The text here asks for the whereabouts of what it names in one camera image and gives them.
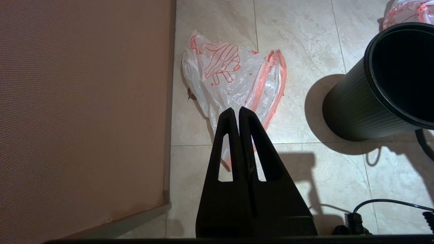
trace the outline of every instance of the black wire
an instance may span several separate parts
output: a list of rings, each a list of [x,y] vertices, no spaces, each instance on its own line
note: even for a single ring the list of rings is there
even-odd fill
[[[434,161],[434,151],[429,146],[427,139],[425,138],[423,129],[416,130],[416,138],[418,139],[418,143],[419,145],[421,145],[422,150],[427,154],[429,158],[431,158],[432,161]]]
[[[434,209],[432,209],[432,208],[428,208],[428,207],[424,207],[424,206],[419,206],[419,205],[416,205],[416,204],[413,204],[413,203],[408,203],[408,202],[405,202],[405,201],[397,201],[397,200],[391,200],[391,199],[371,199],[371,200],[364,201],[361,204],[357,205],[357,207],[355,207],[353,213],[356,213],[357,210],[359,208],[361,208],[363,205],[366,205],[366,204],[372,203],[372,202],[392,202],[392,203],[402,204],[402,205],[406,205],[406,206],[410,206],[410,207],[414,207],[414,208],[420,208],[420,209],[424,209],[424,210],[428,210],[428,211],[434,212]]]

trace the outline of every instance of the ribbed trash can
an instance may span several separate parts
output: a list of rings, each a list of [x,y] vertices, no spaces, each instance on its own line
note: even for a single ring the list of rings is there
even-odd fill
[[[324,98],[329,128],[364,141],[434,129],[434,26],[397,24],[369,43],[364,57]]]

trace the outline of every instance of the beige floor tile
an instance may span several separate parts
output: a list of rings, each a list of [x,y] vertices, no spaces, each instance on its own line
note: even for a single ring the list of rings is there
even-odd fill
[[[277,144],[275,148],[311,208],[321,235],[329,235],[337,225],[345,224],[345,214],[371,198],[359,143]],[[364,226],[376,234],[373,207],[366,206],[360,214]]]
[[[363,57],[369,42],[379,33],[378,19],[384,17],[388,2],[332,0],[347,72]]]
[[[372,198],[434,206],[434,163],[417,143],[364,142],[362,148]],[[430,234],[423,210],[392,203],[375,203],[374,208],[380,234]]]
[[[178,0],[174,51],[172,145],[211,145],[212,131],[182,80],[181,58],[194,29],[211,41],[257,49],[253,1]]]
[[[258,0],[255,12],[259,51],[281,49],[288,69],[285,95],[267,133],[273,143],[319,142],[306,121],[306,95],[324,76],[345,73],[331,2]],[[311,98],[321,106],[321,98]]]
[[[195,223],[211,146],[172,146],[167,237],[196,237]]]
[[[165,238],[166,237],[166,218],[167,214],[162,214],[155,219],[131,230],[118,239],[145,239],[145,238]]]

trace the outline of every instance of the white plastic bag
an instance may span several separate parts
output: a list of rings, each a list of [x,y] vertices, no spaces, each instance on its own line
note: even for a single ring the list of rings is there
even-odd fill
[[[396,0],[384,17],[383,30],[404,22],[434,24],[434,0]]]
[[[231,107],[237,116],[242,106],[254,111],[267,129],[286,84],[286,63],[280,50],[264,57],[230,43],[212,43],[197,30],[184,51],[182,69],[214,135],[219,115]],[[231,169],[227,139],[221,157]]]

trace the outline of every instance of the floor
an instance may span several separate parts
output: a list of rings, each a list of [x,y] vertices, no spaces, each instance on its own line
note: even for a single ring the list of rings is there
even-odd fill
[[[434,163],[413,133],[368,142],[335,136],[322,119],[325,94],[363,56],[389,0],[178,0],[171,141],[172,209],[159,237],[195,237],[212,140],[181,80],[181,55],[194,29],[210,40],[281,49],[285,95],[267,133],[314,215],[320,234],[344,224],[362,201],[391,198],[434,207]],[[434,133],[427,136],[434,141]],[[230,173],[221,170],[223,178]],[[375,203],[361,208],[374,234],[429,234],[422,210]]]

